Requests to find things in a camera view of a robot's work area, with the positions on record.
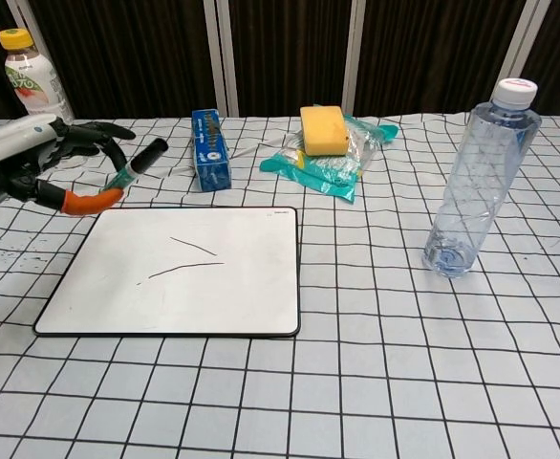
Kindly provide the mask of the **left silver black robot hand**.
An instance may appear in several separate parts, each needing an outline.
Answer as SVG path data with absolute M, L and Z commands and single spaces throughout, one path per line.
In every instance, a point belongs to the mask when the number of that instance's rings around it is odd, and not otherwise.
M 99 152 L 121 171 L 127 160 L 116 140 L 135 137 L 130 129 L 111 122 L 69 124 L 54 114 L 28 115 L 4 124 L 0 126 L 0 204 L 13 198 L 67 215 L 101 213 L 122 197 L 121 189 L 79 196 L 43 180 L 41 174 L 63 160 Z

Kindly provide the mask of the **white green marker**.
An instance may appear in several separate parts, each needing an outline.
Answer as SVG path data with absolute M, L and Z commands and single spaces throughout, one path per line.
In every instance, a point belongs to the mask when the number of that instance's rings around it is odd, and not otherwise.
M 126 166 L 106 185 L 104 191 L 117 188 L 125 189 L 147 171 L 167 150 L 169 146 L 163 139 L 154 139 L 140 153 L 134 156 Z

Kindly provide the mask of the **white drawing board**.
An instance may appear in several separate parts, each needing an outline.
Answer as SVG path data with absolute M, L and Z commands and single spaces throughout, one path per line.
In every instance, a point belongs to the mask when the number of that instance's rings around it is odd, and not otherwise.
M 93 223 L 33 330 L 291 337 L 299 309 L 294 208 L 114 208 Z

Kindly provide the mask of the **white drink bottle, yellow cap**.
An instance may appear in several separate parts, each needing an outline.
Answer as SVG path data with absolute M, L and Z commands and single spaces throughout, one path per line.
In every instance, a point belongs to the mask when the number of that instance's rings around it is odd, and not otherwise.
M 74 121 L 59 76 L 52 62 L 41 54 L 26 29 L 0 31 L 7 52 L 5 73 L 30 115 L 54 114 L 66 123 Z

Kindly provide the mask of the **dark folding screen, white frames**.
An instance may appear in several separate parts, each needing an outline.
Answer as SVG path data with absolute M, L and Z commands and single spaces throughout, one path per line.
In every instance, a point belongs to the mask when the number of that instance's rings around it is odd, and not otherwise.
M 216 106 L 203 0 L 30 0 L 79 119 L 186 117 Z M 486 100 L 526 0 L 365 0 L 358 116 L 455 113 Z M 351 0 L 228 0 L 241 116 L 342 99 Z M 0 0 L 0 32 L 15 22 Z M 0 119 L 24 114 L 4 72 Z M 522 72 L 560 115 L 560 0 Z

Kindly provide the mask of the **blue rectangular cardboard box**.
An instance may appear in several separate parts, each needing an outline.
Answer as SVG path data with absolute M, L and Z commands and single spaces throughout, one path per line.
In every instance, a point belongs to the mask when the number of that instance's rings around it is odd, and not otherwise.
M 231 188 L 229 155 L 218 111 L 193 111 L 191 126 L 193 163 L 201 191 L 213 192 Z

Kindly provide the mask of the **yellow sponge block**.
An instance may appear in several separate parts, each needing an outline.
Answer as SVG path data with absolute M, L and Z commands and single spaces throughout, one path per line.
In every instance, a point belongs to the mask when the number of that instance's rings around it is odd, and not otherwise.
M 300 108 L 305 153 L 310 157 L 345 156 L 349 131 L 339 106 Z

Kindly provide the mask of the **teal clear plastic package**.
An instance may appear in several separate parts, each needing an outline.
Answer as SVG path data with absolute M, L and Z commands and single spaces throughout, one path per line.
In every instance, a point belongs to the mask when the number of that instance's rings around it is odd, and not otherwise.
M 277 153 L 260 163 L 260 170 L 352 203 L 364 169 L 374 154 L 396 137 L 398 128 L 392 124 L 374 125 L 344 113 L 343 117 L 349 131 L 345 156 L 308 156 L 301 125 L 300 131 L 287 138 Z

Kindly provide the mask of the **white black-grid tablecloth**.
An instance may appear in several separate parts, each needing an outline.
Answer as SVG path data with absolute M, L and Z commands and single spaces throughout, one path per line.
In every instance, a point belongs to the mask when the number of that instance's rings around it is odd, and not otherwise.
M 40 338 L 32 325 L 92 225 L 0 207 L 0 459 L 560 459 L 560 116 L 543 118 L 472 270 L 422 250 L 465 114 L 390 118 L 355 201 L 260 162 L 297 118 L 222 123 L 232 188 L 197 191 L 188 119 L 128 120 L 170 150 L 127 206 L 290 206 L 292 339 Z

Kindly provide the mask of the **clear water bottle, white cap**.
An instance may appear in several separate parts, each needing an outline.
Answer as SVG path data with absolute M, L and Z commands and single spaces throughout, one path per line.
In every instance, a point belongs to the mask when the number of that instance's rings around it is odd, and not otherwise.
M 423 250 L 428 269 L 458 277 L 472 268 L 540 128 L 537 92 L 533 81 L 504 78 L 471 110 Z

